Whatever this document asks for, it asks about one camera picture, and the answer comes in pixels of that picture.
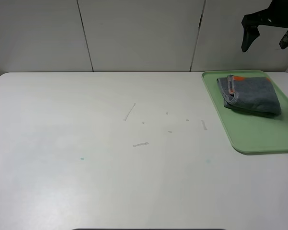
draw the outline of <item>pencil mark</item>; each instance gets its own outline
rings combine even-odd
[[[206,127],[205,121],[201,120],[201,123],[202,123],[202,126],[203,126],[203,130],[207,131],[207,127]]]
[[[129,113],[126,115],[124,121],[127,121],[127,118],[128,118],[130,112],[132,111],[132,109],[134,108],[135,105],[136,105],[136,103],[133,104],[133,106],[132,106],[132,108],[130,109]]]
[[[137,145],[133,145],[133,147],[137,147],[137,146],[140,146],[140,145],[148,145],[149,143],[148,142],[145,142],[145,143],[140,143],[140,144],[137,144]]]

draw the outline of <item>orange label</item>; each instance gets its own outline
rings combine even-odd
[[[245,77],[241,77],[241,76],[233,76],[233,80],[235,80],[235,81],[243,81],[243,80],[245,80],[246,78]]]

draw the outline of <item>folded gray towel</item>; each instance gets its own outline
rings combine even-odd
[[[281,114],[273,84],[266,77],[245,78],[228,75],[226,78],[218,78],[217,84],[226,108],[257,115]]]

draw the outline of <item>light green plastic tray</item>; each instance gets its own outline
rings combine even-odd
[[[228,74],[243,77],[269,76],[259,70],[212,71],[202,74],[219,118],[226,130],[231,145],[246,154],[263,154],[264,152],[288,152],[288,98],[275,85],[282,114],[275,118],[259,117],[235,112],[224,107],[224,99],[216,83],[217,78]]]

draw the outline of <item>table surface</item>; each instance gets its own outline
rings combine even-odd
[[[235,151],[201,74],[2,75],[0,230],[288,230],[288,154]]]

